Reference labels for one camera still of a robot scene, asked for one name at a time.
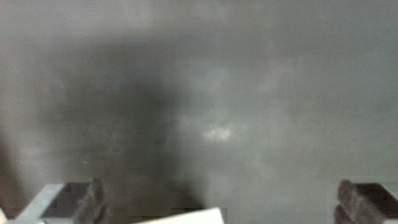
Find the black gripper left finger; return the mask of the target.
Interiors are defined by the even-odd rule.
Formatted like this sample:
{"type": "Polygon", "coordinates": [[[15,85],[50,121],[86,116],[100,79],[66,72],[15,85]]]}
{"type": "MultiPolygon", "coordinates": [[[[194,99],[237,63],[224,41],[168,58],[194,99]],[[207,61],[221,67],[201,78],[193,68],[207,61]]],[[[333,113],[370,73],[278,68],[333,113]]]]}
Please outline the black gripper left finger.
{"type": "Polygon", "coordinates": [[[100,179],[49,184],[17,220],[25,224],[104,224],[107,200],[100,179]]]}

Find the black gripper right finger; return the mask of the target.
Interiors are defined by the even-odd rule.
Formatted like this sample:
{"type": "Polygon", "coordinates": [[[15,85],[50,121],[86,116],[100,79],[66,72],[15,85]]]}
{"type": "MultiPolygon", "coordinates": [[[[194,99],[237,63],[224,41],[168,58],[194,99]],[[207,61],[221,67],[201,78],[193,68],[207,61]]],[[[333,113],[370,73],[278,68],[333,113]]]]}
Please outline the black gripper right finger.
{"type": "Polygon", "coordinates": [[[398,183],[342,181],[335,224],[398,224],[398,183]]]}

